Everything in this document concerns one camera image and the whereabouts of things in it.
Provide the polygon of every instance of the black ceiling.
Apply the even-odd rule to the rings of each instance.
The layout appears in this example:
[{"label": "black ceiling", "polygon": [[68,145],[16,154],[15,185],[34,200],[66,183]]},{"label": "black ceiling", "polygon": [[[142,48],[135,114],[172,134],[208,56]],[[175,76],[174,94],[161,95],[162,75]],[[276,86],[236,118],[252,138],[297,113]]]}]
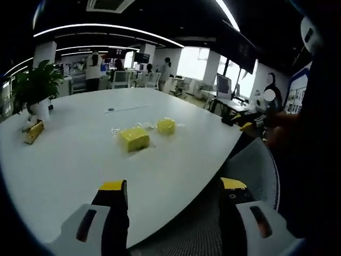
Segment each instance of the black ceiling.
[{"label": "black ceiling", "polygon": [[[292,74],[310,60],[300,36],[302,17],[285,0],[224,0],[232,12],[241,33],[257,48],[259,61],[277,70]],[[5,47],[2,49],[2,74],[17,63],[33,56],[35,45],[40,41],[73,33],[111,33],[115,35],[81,34],[58,37],[58,48],[78,45],[131,46],[141,43],[138,38],[163,44],[175,45],[163,40],[131,31],[112,28],[69,28],[42,35],[33,34],[45,29],[76,23],[106,23],[136,28],[169,39],[178,37],[226,37],[231,28],[223,20],[227,17],[215,0],[136,0],[122,14],[86,12],[87,0],[46,0],[33,31],[33,16],[40,1],[8,2],[7,22],[3,22]],[[184,41],[183,45],[210,46],[210,42]]]}]

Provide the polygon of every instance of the white shirt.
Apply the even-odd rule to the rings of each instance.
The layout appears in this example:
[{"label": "white shirt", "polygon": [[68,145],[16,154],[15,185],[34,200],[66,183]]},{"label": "white shirt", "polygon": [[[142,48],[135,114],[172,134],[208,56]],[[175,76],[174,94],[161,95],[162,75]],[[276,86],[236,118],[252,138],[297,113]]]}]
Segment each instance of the white shirt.
[{"label": "white shirt", "polygon": [[101,77],[102,58],[97,53],[97,55],[98,55],[98,62],[97,62],[96,66],[93,66],[92,65],[92,55],[90,55],[86,59],[86,70],[85,70],[86,80],[88,80],[88,79],[95,79],[95,78],[100,78]]},{"label": "white shirt", "polygon": [[169,79],[171,68],[169,67],[168,63],[165,63],[158,68],[158,72],[161,73],[160,81],[165,82]]}]

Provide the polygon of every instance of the led light strip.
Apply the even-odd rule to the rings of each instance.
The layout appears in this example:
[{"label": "led light strip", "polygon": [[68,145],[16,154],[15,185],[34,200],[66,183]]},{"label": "led light strip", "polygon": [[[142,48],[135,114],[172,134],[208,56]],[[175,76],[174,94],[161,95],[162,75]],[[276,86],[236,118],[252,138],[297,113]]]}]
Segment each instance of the led light strip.
[{"label": "led light strip", "polygon": [[28,66],[25,66],[25,67],[23,67],[23,68],[21,68],[21,69],[18,69],[16,72],[14,72],[14,73],[11,75],[11,77],[14,76],[16,73],[18,73],[19,71],[22,71],[22,70],[25,69],[25,68],[28,68]]},{"label": "led light strip", "polygon": [[71,52],[71,53],[62,54],[61,56],[74,55],[74,54],[83,54],[83,53],[92,53],[92,52]]},{"label": "led light strip", "polygon": [[223,0],[215,0],[215,2],[220,6],[220,8],[223,10],[225,15],[228,17],[229,21],[231,22],[233,28],[240,32],[240,29],[236,23],[236,20],[234,19],[232,13],[230,12],[229,8],[226,6]]},{"label": "led light strip", "polygon": [[25,62],[27,62],[27,61],[29,61],[29,60],[32,60],[32,59],[33,59],[33,57],[32,57],[32,58],[29,58],[29,59],[27,59],[27,60],[24,60],[23,62],[21,62],[21,63],[15,65],[13,68],[11,68],[9,71],[7,71],[7,72],[4,74],[4,76],[7,75],[9,72],[11,72],[14,68],[20,66],[21,64],[24,64]]},{"label": "led light strip", "polygon": [[149,36],[153,36],[153,37],[157,37],[159,39],[162,39],[162,40],[165,40],[167,42],[170,42],[172,44],[175,44],[181,48],[184,48],[184,46],[182,44],[179,44],[175,41],[172,41],[170,39],[167,39],[165,37],[162,37],[162,36],[158,36],[158,35],[155,35],[153,33],[149,33],[149,32],[146,32],[146,31],[143,31],[143,30],[139,30],[139,29],[136,29],[136,28],[129,28],[129,27],[124,27],[124,26],[118,26],[118,25],[111,25],[111,24],[97,24],[97,23],[84,23],[84,24],[73,24],[73,25],[66,25],[66,26],[61,26],[61,27],[56,27],[56,28],[51,28],[51,29],[48,29],[48,30],[45,30],[45,31],[42,31],[42,32],[39,32],[37,34],[35,34],[33,37],[37,37],[37,36],[40,36],[40,35],[43,35],[43,34],[46,34],[46,33],[49,33],[49,32],[52,32],[52,31],[55,31],[55,30],[59,30],[59,29],[63,29],[63,28],[75,28],[75,27],[107,27],[107,28],[120,28],[120,29],[126,29],[126,30],[130,30],[130,31],[134,31],[134,32],[138,32],[138,33],[142,33],[142,34],[145,34],[145,35],[149,35]]},{"label": "led light strip", "polygon": [[116,49],[127,49],[127,50],[134,50],[138,51],[136,48],[130,48],[130,47],[123,47],[123,46],[113,46],[113,45],[85,45],[85,46],[74,46],[74,47],[67,47],[55,50],[56,52],[63,51],[63,50],[69,50],[69,49],[78,49],[78,48],[92,48],[92,47],[107,47],[107,48],[116,48]]}]

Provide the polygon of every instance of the white pillar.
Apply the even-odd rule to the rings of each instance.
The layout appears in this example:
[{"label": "white pillar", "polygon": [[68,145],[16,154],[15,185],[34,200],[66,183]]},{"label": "white pillar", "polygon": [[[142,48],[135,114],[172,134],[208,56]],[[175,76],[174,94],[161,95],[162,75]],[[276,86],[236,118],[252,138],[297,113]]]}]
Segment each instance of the white pillar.
[{"label": "white pillar", "polygon": [[55,50],[57,44],[54,41],[38,45],[33,57],[33,67],[37,68],[43,60],[49,60],[49,64],[54,63]]},{"label": "white pillar", "polygon": [[207,59],[206,70],[203,78],[204,84],[213,85],[218,72],[220,54],[210,51]]},{"label": "white pillar", "polygon": [[[149,54],[149,63],[153,63],[154,54],[155,54],[155,45],[151,44],[143,44],[141,45],[141,53]],[[147,63],[143,65],[143,70],[147,69]]]}]

